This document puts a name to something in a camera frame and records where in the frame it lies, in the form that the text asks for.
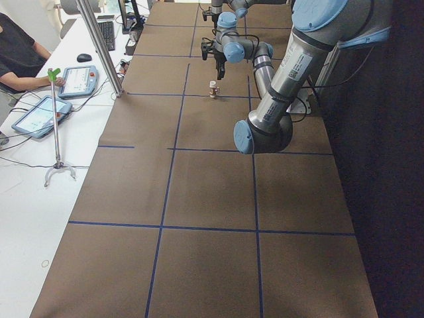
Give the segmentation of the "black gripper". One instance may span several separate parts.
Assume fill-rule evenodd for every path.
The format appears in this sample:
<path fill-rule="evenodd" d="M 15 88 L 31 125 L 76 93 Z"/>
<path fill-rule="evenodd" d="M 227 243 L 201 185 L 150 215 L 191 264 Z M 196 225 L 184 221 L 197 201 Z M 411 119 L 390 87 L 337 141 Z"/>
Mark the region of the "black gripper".
<path fill-rule="evenodd" d="M 212 55 L 216 61 L 217 80 L 221 80 L 225 76 L 225 62 L 227 61 L 223 52 L 215 47 L 215 41 L 202 37 L 201 38 L 201 57 L 206 61 L 208 55 Z"/>

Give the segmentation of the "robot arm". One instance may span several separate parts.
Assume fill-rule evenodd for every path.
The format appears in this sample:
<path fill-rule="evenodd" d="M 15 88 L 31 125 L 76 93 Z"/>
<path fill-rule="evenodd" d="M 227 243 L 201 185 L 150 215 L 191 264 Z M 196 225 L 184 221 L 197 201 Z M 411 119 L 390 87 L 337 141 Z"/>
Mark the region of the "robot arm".
<path fill-rule="evenodd" d="M 392 1 L 296 1 L 288 50 L 258 107 L 236 123 L 234 142 L 243 154 L 282 151 L 292 138 L 288 107 L 308 75 L 333 50 L 373 47 L 388 39 Z"/>
<path fill-rule="evenodd" d="M 237 64 L 243 60 L 250 60 L 257 92 L 260 98 L 263 98 L 274 77 L 274 68 L 271 63 L 274 49 L 253 34 L 239 33 L 238 21 L 238 15 L 232 12 L 216 15 L 214 38 L 201 39 L 201 57 L 203 60 L 209 56 L 215 59 L 218 80 L 222 80 L 225 76 L 226 63 Z"/>

